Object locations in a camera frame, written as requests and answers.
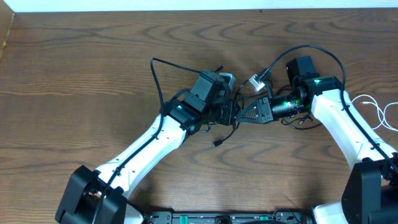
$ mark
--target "white wall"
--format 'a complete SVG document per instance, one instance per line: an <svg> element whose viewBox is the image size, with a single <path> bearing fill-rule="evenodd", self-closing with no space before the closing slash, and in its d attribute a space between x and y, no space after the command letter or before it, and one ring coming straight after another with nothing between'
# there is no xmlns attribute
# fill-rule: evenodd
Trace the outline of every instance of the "white wall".
<svg viewBox="0 0 398 224"><path fill-rule="evenodd" d="M14 12L398 7L398 0L4 0Z"/></svg>

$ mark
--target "wooden table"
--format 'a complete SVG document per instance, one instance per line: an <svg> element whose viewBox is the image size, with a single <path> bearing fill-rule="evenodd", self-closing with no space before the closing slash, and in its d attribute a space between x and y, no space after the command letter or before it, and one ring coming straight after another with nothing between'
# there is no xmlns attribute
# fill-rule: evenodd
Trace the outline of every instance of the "wooden table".
<svg viewBox="0 0 398 224"><path fill-rule="evenodd" d="M71 173L112 159L152 124L159 99L151 56L197 69L225 65L241 83L299 44L340 58L351 97L397 101L398 9L18 14L0 70L0 222L53 223ZM274 67L275 88L288 82L284 64L304 55L322 75L340 77L329 56L300 49ZM155 69L166 99L197 79ZM371 105L356 106L377 125ZM398 126L394 110L387 116ZM144 209L265 211L341 197L350 171L324 127L246 124L211 147L230 131L190 137L130 200ZM377 133L398 147L395 132Z"/></svg>

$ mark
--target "cable plug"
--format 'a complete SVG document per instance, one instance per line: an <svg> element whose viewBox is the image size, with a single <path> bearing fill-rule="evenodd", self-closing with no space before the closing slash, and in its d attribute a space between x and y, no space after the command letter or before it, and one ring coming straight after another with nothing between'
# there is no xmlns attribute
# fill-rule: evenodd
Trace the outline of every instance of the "cable plug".
<svg viewBox="0 0 398 224"><path fill-rule="evenodd" d="M223 140L219 139L219 140L213 142L212 146L213 146L213 147L217 147L217 146L219 146L220 144L222 144L223 142L224 142Z"/></svg>

